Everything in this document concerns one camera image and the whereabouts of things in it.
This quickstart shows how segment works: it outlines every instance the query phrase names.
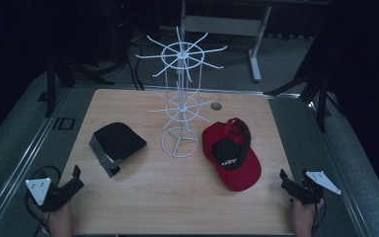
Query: person's hand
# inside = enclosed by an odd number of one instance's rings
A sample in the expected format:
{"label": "person's hand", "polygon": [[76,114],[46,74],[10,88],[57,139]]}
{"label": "person's hand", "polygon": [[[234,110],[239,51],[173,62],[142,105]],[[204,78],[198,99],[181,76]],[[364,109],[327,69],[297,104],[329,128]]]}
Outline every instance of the person's hand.
{"label": "person's hand", "polygon": [[[324,204],[323,199],[318,203],[318,211]],[[316,210],[314,204],[303,205],[301,201],[293,197],[293,205],[291,209],[291,221],[296,237],[311,237],[313,223],[316,218]]]}
{"label": "person's hand", "polygon": [[41,216],[44,223],[47,222],[47,228],[50,231],[51,237],[74,236],[73,213],[70,200],[60,209],[52,212],[43,212]]}

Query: white wire rack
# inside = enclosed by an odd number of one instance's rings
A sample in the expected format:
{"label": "white wire rack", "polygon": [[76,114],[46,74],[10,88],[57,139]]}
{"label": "white wire rack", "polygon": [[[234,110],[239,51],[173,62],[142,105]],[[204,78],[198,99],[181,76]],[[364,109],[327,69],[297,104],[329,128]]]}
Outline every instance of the white wire rack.
{"label": "white wire rack", "polygon": [[[210,104],[213,101],[201,103],[199,101],[199,92],[201,88],[202,66],[206,65],[215,69],[221,69],[222,66],[215,66],[204,61],[206,53],[217,52],[224,50],[227,46],[203,50],[197,44],[204,40],[208,34],[196,42],[181,41],[179,29],[177,28],[178,42],[164,45],[157,42],[150,37],[149,40],[163,47],[160,55],[140,56],[139,58],[161,58],[164,63],[164,68],[160,70],[153,77],[158,77],[162,73],[165,75],[165,95],[160,92],[155,92],[158,96],[165,99],[166,107],[162,110],[155,110],[150,112],[166,112],[170,120],[162,129],[166,129],[173,121],[179,125],[169,128],[162,137],[162,148],[166,153],[173,157],[188,157],[196,149],[198,139],[196,134],[190,129],[190,121],[195,118],[201,118],[209,121],[207,118],[199,114],[199,107]],[[174,92],[170,91],[168,85],[168,69],[177,70],[177,83]],[[191,73],[192,69],[198,68],[198,84],[197,87],[190,90],[190,83],[192,83]]]}

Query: gray floor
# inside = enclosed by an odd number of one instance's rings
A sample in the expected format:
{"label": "gray floor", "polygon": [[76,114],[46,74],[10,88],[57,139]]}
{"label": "gray floor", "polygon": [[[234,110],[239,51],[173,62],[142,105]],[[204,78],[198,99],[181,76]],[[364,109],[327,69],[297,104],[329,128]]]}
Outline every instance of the gray floor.
{"label": "gray floor", "polygon": [[[174,40],[174,37],[167,37],[162,42]],[[162,49],[145,38],[134,42],[143,48],[144,55],[158,54]],[[225,51],[206,56],[207,62],[224,68],[216,70],[205,66],[202,88],[251,92],[274,89],[292,79],[311,43],[311,39],[265,38],[259,53],[261,83],[253,81],[248,60],[247,49],[253,45],[252,39],[229,43]],[[201,47],[222,45],[204,43]],[[137,62],[133,56],[136,53],[139,53],[137,47],[131,47],[129,55],[133,65]],[[146,89],[165,85],[163,77],[152,77],[161,68],[162,64],[156,59],[140,61],[138,73]],[[174,73],[169,75],[174,81]],[[81,79],[74,88],[58,88],[59,107],[53,117],[45,119],[45,103],[37,102],[39,94],[45,91],[45,75],[42,75],[1,125],[0,171],[5,172],[0,172],[0,236],[33,236],[37,222],[24,209],[26,188],[23,181],[44,165],[63,170],[95,90],[103,87],[133,89],[126,69],[105,77],[115,85],[101,86]],[[303,87],[293,88],[287,94],[299,94]],[[328,210],[315,236],[379,236],[379,182],[347,120],[328,104],[327,132],[322,133],[316,126],[314,111],[295,98],[284,95],[269,99],[295,180],[301,181],[303,168],[323,170],[342,189],[341,196],[326,192]],[[76,119],[76,123],[72,130],[51,129],[56,118]],[[35,137],[38,131],[44,136]],[[17,170],[17,164],[27,168],[11,179],[12,182],[7,182],[10,175],[15,174],[12,171]]]}

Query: wooden table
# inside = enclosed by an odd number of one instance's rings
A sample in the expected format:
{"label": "wooden table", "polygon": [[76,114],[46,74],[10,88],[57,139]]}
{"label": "wooden table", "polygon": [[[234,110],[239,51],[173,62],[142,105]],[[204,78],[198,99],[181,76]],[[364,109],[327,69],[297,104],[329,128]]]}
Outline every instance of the wooden table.
{"label": "wooden table", "polygon": [[[162,127],[170,118],[165,100],[154,91],[98,90],[84,118],[60,184],[82,170],[85,187],[73,197],[77,234],[290,234],[289,196],[279,178],[291,171],[268,101],[262,95],[200,93],[200,101],[215,100],[200,109],[190,128],[198,135],[196,151],[174,158],[161,146]],[[201,133],[216,121],[238,117],[250,128],[251,146],[263,166],[259,181],[234,193],[222,184],[201,149]],[[112,122],[124,122],[147,145],[121,164],[109,178],[89,141],[93,132]]]}

